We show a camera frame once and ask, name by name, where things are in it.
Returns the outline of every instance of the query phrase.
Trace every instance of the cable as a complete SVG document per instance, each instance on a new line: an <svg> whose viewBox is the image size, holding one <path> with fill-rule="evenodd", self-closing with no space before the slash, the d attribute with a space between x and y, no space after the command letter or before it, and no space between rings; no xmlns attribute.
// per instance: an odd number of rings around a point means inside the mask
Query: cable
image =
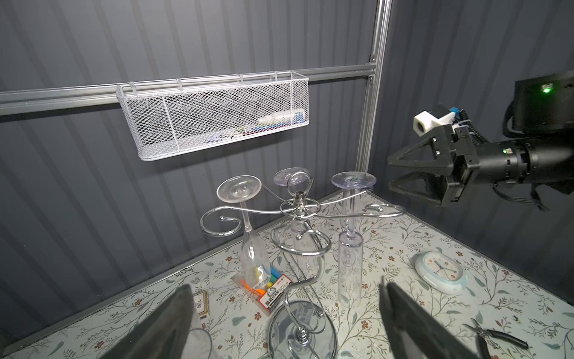
<svg viewBox="0 0 574 359"><path fill-rule="evenodd" d="M525 198L525 197L512 197L509 196L507 194L504 194L502 192L500 192L500 190L497 189L498 187L498 183L494 183L492 185L492 190L502 199L508 200L510 202L517 202L517 203L525 203L525 204L533 204L535 206L538 207L539 210L541 211L548 211L548 207L544 206L544 204L542 204L542 200L540 199L540 196L538 194L538 192L536 191L536 187L540 186L540 183L533 183L532 184L532 188L530 189L530 198Z"/></svg>
<svg viewBox="0 0 574 359"><path fill-rule="evenodd" d="M468 114L466 113L465 110L459 111L459 118L454 120L453 123L456 123L461 127L462 126L468 127L468 132L470 133L473 144L480 145L488 143L486 138L482 136L482 134L478 132L477 129L475 129L474 126L471 124L470 118L468 117Z"/></svg>
<svg viewBox="0 0 574 359"><path fill-rule="evenodd" d="M510 119L514 117L514 100L510 102L506 111L504 112L504 120L502 121L502 134L508 138L522 138L525 137L523 133L511 131L508 128Z"/></svg>

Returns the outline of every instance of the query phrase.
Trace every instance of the blue marker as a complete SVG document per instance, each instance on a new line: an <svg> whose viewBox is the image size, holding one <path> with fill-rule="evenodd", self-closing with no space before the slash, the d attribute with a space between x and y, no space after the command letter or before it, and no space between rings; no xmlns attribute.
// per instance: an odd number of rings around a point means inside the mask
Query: blue marker
<svg viewBox="0 0 574 359"><path fill-rule="evenodd" d="M279 273L278 270L276 270L275 268L273 268L273 266L271 266L271 275L274 276L275 278L279 279L282 274Z"/></svg>

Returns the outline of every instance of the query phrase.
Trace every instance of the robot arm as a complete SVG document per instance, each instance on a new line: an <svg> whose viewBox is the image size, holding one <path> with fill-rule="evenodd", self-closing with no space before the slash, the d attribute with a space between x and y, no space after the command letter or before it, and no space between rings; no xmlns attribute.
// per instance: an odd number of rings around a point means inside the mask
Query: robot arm
<svg viewBox="0 0 574 359"><path fill-rule="evenodd" d="M413 170L393 180L391 190L434 206L460 200L474 184L490 184L503 199L530 203L546 209L536 187L546 184L563 194L574 191L574 71L519 81L515 100L505 115L505 126L514 117L513 137L487 142L466 113L435 106L415 116L413 129L420 141L389 156L390 165ZM430 148L433 160L406 160L415 151ZM424 180L425 191L409 183ZM507 196L499 184L532 184L531 198Z"/></svg>

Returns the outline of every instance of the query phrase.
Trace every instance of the pliers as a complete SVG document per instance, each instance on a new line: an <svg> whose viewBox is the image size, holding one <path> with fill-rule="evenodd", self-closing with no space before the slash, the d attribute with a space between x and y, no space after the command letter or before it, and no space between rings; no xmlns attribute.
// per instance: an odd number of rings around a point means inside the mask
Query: pliers
<svg viewBox="0 0 574 359"><path fill-rule="evenodd" d="M493 337L502 339L506 342L512 343L515 346L528 350L528 343L520 340L516 337L513 337L510 334L504 333L503 331L496 331L490 329L482 329L480 324L474 319L471 318L472 322L474 323L475 327L471 327L470 325L464 324L473 331L476 332L476 344L478 345L478 351L481 355L482 359L490 359L490 353L488 352L488 344L486 343L485 337Z"/></svg>

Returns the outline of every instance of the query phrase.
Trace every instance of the glass base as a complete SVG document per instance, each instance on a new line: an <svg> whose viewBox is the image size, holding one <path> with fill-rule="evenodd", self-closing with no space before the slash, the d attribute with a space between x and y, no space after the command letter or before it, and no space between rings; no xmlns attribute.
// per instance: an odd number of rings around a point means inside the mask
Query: glass base
<svg viewBox="0 0 574 359"><path fill-rule="evenodd" d="M282 169L279 172L275 173L275 176L273 176L273 183L275 183L278 186L287 187L287 184L288 184L290 177L294 173L297 173L297 172L305 172L305 173L309 174L309 171L303 167L285 168L285 169ZM294 178L291 181L290 185L295 186L295 185L303 183L305 181L307 181L307 177L304 175L299 175L297 178Z"/></svg>
<svg viewBox="0 0 574 359"><path fill-rule="evenodd" d="M320 308L307 301L295 300L291 302L294 315L301 321L302 316L309 313L314 315ZM293 323L285 306L281 306L271 319L267 342L269 344L269 357L277 359L315 359L315 352L319 359L334 359L337 354L337 333L329 316L325 313L325 328L319 333L311 334L306 345L302 345L295 337L297 326Z"/></svg>
<svg viewBox="0 0 574 359"><path fill-rule="evenodd" d="M232 177L217 188L217 197L223 202L239 203L251 199L261 190L261 180L255 176Z"/></svg>
<svg viewBox="0 0 574 359"><path fill-rule="evenodd" d="M344 190L359 190L372 187L377 178L366 172L341 172L331 177L331 183Z"/></svg>

